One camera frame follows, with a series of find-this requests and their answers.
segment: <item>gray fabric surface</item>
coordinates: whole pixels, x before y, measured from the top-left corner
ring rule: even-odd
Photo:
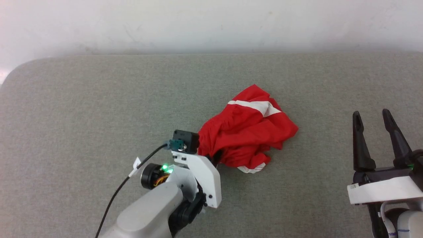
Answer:
[[[179,237],[372,237],[349,204],[352,113],[378,166],[393,158],[382,109],[423,142],[423,54],[80,56],[19,66],[0,88],[2,237],[94,237],[131,171],[174,129],[198,131],[251,84],[299,131],[257,174],[220,166],[222,204]],[[161,151],[150,162],[171,162]],[[104,229],[147,190],[131,179]]]

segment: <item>black cable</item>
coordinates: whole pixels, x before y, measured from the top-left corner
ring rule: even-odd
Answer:
[[[126,177],[126,179],[125,179],[125,180],[121,183],[121,185],[119,186],[119,188],[118,188],[118,189],[116,189],[115,193],[114,193],[114,194],[113,194],[113,196],[112,196],[112,199],[110,199],[109,205],[107,205],[106,211],[104,212],[104,215],[103,215],[103,219],[102,219],[102,221],[101,221],[101,223],[100,223],[100,226],[99,226],[99,229],[98,229],[98,231],[97,231],[96,238],[98,238],[98,236],[99,236],[99,234],[100,234],[100,231],[102,230],[103,223],[104,223],[104,220],[106,219],[106,215],[107,215],[107,212],[109,211],[110,205],[112,204],[112,202],[113,202],[113,200],[115,199],[115,196],[118,194],[119,190],[120,190],[120,189],[121,189],[121,188],[125,185],[125,183],[126,183],[128,180],[129,180],[129,176],[128,176],[128,177]]]
[[[149,154],[138,166],[137,169],[141,168],[141,166],[143,166],[143,164],[145,164],[147,162],[147,160],[149,160],[155,153],[157,153],[157,151],[161,150],[162,148],[167,147],[168,144],[163,144],[161,146],[159,146],[157,149],[155,149],[151,154]],[[106,219],[107,216],[107,212],[109,211],[109,208],[113,202],[113,200],[115,199],[116,195],[118,194],[118,192],[120,191],[120,189],[125,185],[125,183],[129,180],[129,176],[126,177],[126,179],[121,183],[121,185],[118,187],[118,189],[116,189],[115,193],[113,194],[112,198],[110,199],[109,205],[107,205],[106,211],[104,212],[103,215],[103,219],[100,223],[99,229],[97,230],[97,234],[96,234],[96,238],[99,237],[100,231],[102,230],[103,227],[103,223],[104,220]]]
[[[143,166],[143,164],[145,164],[147,162],[147,160],[149,160],[155,153],[157,153],[157,151],[167,147],[168,144],[163,144],[161,146],[159,146],[157,149],[155,149],[153,152],[151,152],[151,154],[149,154],[138,166],[137,169],[141,168],[141,166]]]

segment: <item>white stripe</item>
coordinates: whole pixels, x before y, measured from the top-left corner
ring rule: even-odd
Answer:
[[[267,117],[275,113],[281,112],[280,110],[274,108],[273,105],[269,101],[246,102],[246,101],[237,100],[237,101],[229,101],[228,104],[240,105],[243,107],[256,109],[263,115],[263,117]]]
[[[246,173],[246,174],[254,174],[254,173],[257,173],[258,171],[261,171],[265,166],[266,166],[265,163],[261,163],[255,169],[249,169],[245,166],[240,166],[240,167],[238,167],[238,169],[241,170],[242,172]]]

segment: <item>white label tag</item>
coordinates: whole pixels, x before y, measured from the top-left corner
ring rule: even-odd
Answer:
[[[138,165],[140,165],[140,164],[141,164],[140,158],[138,158],[138,157],[137,157],[137,158],[135,159],[135,161],[134,161],[134,165],[133,165],[132,167],[133,167],[134,169],[136,169],[136,168],[137,168],[137,166],[138,166]]]

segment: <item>white plastic mount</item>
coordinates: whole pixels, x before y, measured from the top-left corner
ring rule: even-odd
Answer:
[[[198,184],[201,185],[203,193],[206,194],[208,207],[217,208],[222,201],[220,189],[220,174],[207,157],[201,155],[190,155],[172,151],[176,163],[186,165]]]
[[[395,177],[361,186],[355,183],[348,185],[347,191],[351,204],[423,199],[423,192],[410,176]]]

